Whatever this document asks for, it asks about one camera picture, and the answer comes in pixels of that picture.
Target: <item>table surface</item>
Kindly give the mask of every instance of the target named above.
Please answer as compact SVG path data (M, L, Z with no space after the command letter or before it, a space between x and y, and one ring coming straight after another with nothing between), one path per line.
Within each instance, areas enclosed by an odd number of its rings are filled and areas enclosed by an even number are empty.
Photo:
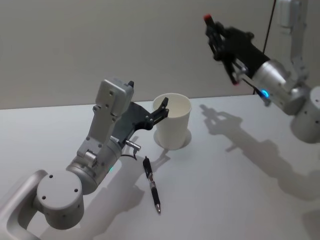
M37 213L28 229L43 240L320 239L319 145L296 139L291 117L256 95L191 102L186 146L163 150L155 129L136 132L138 161L119 159L84 197L77 226L56 230ZM151 110L151 102L139 104ZM92 117L92 105L0 110L0 197L23 175L64 169ZM152 161L161 215L144 156Z

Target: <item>pen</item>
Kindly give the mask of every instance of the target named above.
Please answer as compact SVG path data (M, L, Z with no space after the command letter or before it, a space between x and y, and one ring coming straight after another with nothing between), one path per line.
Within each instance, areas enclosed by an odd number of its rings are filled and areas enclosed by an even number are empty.
M149 179L149 182L150 182L150 189L151 189L152 198L154 201L154 207L155 207L157 213L160 214L161 213L161 204L160 204L160 200L159 200L157 186L156 186L156 183L154 180L154 175L152 172L150 160L149 160L149 158L147 158L147 156L145 156L145 159L143 160L143 168L145 171L146 178Z

